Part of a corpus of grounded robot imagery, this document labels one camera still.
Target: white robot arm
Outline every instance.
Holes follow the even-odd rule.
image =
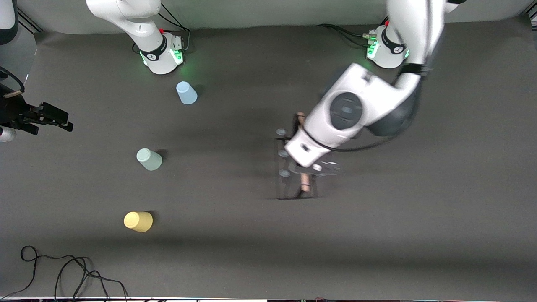
[[[0,0],[0,45],[9,43],[17,35],[19,21],[15,0]]]
[[[388,0],[390,27],[410,49],[394,85],[364,67],[351,64],[308,115],[304,127],[285,145],[301,166],[366,127],[374,135],[394,137],[406,129],[416,113],[423,78],[444,28],[444,12],[462,0]]]
[[[450,13],[460,3],[466,0],[452,0],[444,4],[444,13]],[[399,67],[409,55],[407,45],[401,38],[397,29],[393,24],[390,24],[388,17],[386,22],[383,22],[377,28],[364,34],[363,38],[368,39],[368,49],[366,58],[373,61],[382,68]]]
[[[167,74],[183,63],[181,38],[161,33],[149,19],[160,11],[160,0],[86,0],[86,5],[96,17],[116,25],[133,39],[153,73]]]

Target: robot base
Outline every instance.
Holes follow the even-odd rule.
[[[149,67],[154,74],[165,75],[172,72],[177,66],[184,62],[183,41],[181,37],[172,35],[171,33],[163,33],[163,36],[167,40],[167,49],[157,61],[149,61],[144,58],[143,63]]]
[[[382,32],[386,28],[385,25],[381,25],[374,30],[370,30],[370,34],[376,34],[377,37],[382,36]],[[372,45],[367,49],[366,58],[375,62],[379,67],[391,69],[396,68],[401,65],[408,56],[408,50],[401,47],[401,52],[394,54],[391,52],[390,48],[386,46],[382,39],[378,38],[373,42]]]

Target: gray mat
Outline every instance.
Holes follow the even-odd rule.
[[[75,130],[0,145],[1,293],[30,279],[18,253],[32,244],[89,256],[137,296],[536,300],[529,20],[445,34],[413,126],[337,154],[345,174],[305,201],[274,199],[275,129],[350,62],[387,80],[397,70],[319,27],[196,31],[186,64],[164,76],[124,34],[38,36],[26,100],[68,111]],[[181,80],[199,92],[191,106]],[[161,168],[136,162],[143,147],[165,154]],[[129,211],[153,211],[154,227],[126,229]],[[52,294],[61,264],[41,261],[25,294]],[[66,273],[70,294],[80,273]],[[86,294],[101,295],[97,284]]]

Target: metal bolt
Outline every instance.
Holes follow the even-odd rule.
[[[280,174],[281,177],[289,177],[289,176],[291,176],[291,172],[289,172],[287,170],[283,170],[283,169],[281,169],[278,173]]]
[[[285,136],[285,134],[287,134],[287,130],[285,130],[283,128],[280,128],[280,129],[276,130],[276,134],[279,135],[279,136]]]

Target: black cable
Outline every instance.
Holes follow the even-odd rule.
[[[177,18],[176,18],[174,15],[172,15],[172,13],[166,8],[166,6],[164,5],[164,3],[162,3],[162,7],[163,7],[163,8],[168,12],[168,14],[175,20],[175,22],[177,22],[177,24],[179,24],[179,27],[181,27],[181,28],[183,28],[183,29],[185,29],[185,30],[187,30],[187,31],[190,31],[188,28],[184,27],[184,26],[181,24],[181,22],[179,22],[179,20],[177,20]]]
[[[133,43],[133,45],[132,45],[132,47],[131,47],[133,53],[138,53],[138,52],[140,51],[140,49],[138,48],[138,51],[135,51],[135,50],[134,50],[134,46],[136,46],[136,43]]]
[[[337,26],[337,25],[334,25],[334,24],[328,24],[328,23],[323,23],[323,24],[319,24],[318,26],[321,26],[321,27],[328,27],[328,28],[333,28],[337,31],[342,31],[346,34],[349,34],[353,37],[358,37],[358,38],[361,38],[362,37],[362,34],[361,33],[353,33],[351,31],[348,31],[346,29],[344,29],[343,27],[341,26]]]
[[[388,16],[386,16],[384,18],[384,20],[382,20],[382,22],[379,24],[379,26],[384,25],[386,23],[386,21],[388,21]]]
[[[34,252],[34,256],[33,258],[31,259],[27,259],[24,257],[24,252],[26,249],[31,249],[33,252]],[[84,284],[84,282],[88,279],[88,278],[95,278],[95,279],[98,279],[101,283],[101,287],[103,288],[103,292],[106,296],[106,299],[108,300],[110,298],[110,295],[108,294],[108,291],[106,290],[106,287],[104,285],[104,281],[108,281],[108,282],[114,282],[114,283],[119,283],[121,285],[121,289],[123,290],[123,294],[125,296],[125,299],[127,299],[127,296],[128,296],[128,292],[127,292],[127,289],[125,288],[125,286],[123,285],[123,283],[121,281],[118,281],[118,280],[113,280],[113,279],[108,279],[108,278],[105,278],[103,276],[101,276],[101,274],[99,273],[99,271],[97,270],[88,270],[88,265],[86,263],[86,260],[88,262],[91,262],[91,260],[88,258],[88,257],[85,257],[85,256],[82,256],[82,257],[75,257],[73,255],[65,255],[65,256],[61,256],[61,257],[52,257],[52,256],[48,256],[48,255],[40,255],[39,252],[37,251],[37,249],[33,246],[24,246],[21,250],[20,250],[20,258],[24,261],[24,262],[32,262],[34,263],[34,267],[33,267],[33,271],[32,271],[32,279],[30,280],[30,282],[21,290],[18,290],[18,291],[14,291],[12,293],[9,293],[7,295],[5,295],[4,297],[2,297],[0,299],[0,301],[4,301],[5,298],[9,297],[9,296],[12,296],[16,293],[20,293],[20,292],[23,292],[25,290],[28,289],[28,287],[30,287],[30,285],[32,285],[34,279],[35,279],[35,271],[37,269],[37,261],[39,258],[48,258],[48,259],[53,259],[53,260],[58,260],[58,259],[64,259],[64,258],[70,258],[70,260],[68,260],[63,266],[62,268],[60,269],[60,272],[58,273],[58,276],[56,278],[56,283],[54,285],[54,301],[57,302],[58,299],[57,299],[57,290],[58,290],[58,286],[59,286],[59,283],[60,283],[60,279],[61,279],[61,276],[62,276],[62,273],[63,273],[63,270],[65,269],[65,267],[71,263],[71,262],[75,262],[80,268],[82,268],[83,270],[83,276],[82,276],[82,279],[80,281],[80,283],[78,284],[74,294],[73,294],[73,297],[72,297],[72,300],[73,302],[76,301],[76,297],[78,295],[78,292],[80,291],[80,289],[82,288],[82,285]]]
[[[11,72],[9,72],[9,70],[3,68],[2,66],[0,66],[0,70],[3,72],[3,73],[6,73],[8,75],[10,75],[13,80],[15,80],[17,82],[17,84],[19,84],[20,86],[20,92],[24,92],[24,84],[22,83],[21,80],[19,80],[19,78],[17,78],[14,74],[12,74]]]
[[[37,32],[41,32],[41,30],[39,30],[39,28],[37,28],[37,26],[33,25],[28,19],[26,19],[26,17],[25,17],[23,14],[21,14],[20,12],[18,12],[18,15],[19,15],[19,17],[21,17],[22,19],[24,19],[24,21],[26,21],[28,24],[30,24],[30,26],[32,26],[32,27],[35,29],[35,31],[37,31]]]
[[[41,26],[37,25],[37,23],[32,20],[22,9],[20,8],[17,8],[17,13],[19,15],[21,15],[22,17],[24,17],[24,19],[30,24],[32,25],[32,27],[34,27],[38,32],[43,32],[44,30],[41,28]]]
[[[165,16],[163,16],[161,13],[158,13],[158,15],[159,15],[160,17],[162,17],[162,19],[168,21],[170,24],[172,24],[172,25],[174,25],[174,26],[177,26],[177,27],[180,27],[180,28],[182,28],[184,31],[189,31],[189,29],[187,29],[187,28],[184,27],[183,25],[175,24],[174,22],[168,20],[168,19],[167,19]]]
[[[345,34],[345,32],[344,32],[344,31],[347,31],[347,30],[345,30],[344,28],[342,28],[342,30],[344,30],[344,31],[340,31],[340,30],[337,28],[337,27],[339,27],[339,26],[336,26],[336,25],[334,25],[334,27],[332,27],[332,26],[325,26],[325,24],[320,24],[320,25],[318,25],[318,26],[321,26],[321,27],[327,27],[327,28],[331,28],[331,29],[335,30],[335,31],[336,31],[337,33],[339,33],[343,38],[345,38],[347,41],[353,43],[354,45],[361,46],[361,47],[366,47],[366,48],[368,47],[368,45],[360,44],[360,43],[354,41],[353,39],[351,39],[349,36],[347,36],[347,35]]]
[[[28,27],[26,27],[26,25],[24,25],[24,23],[22,23],[21,21],[19,21],[19,24],[22,25],[27,31],[29,31],[30,33],[33,34],[33,31],[31,31]]]

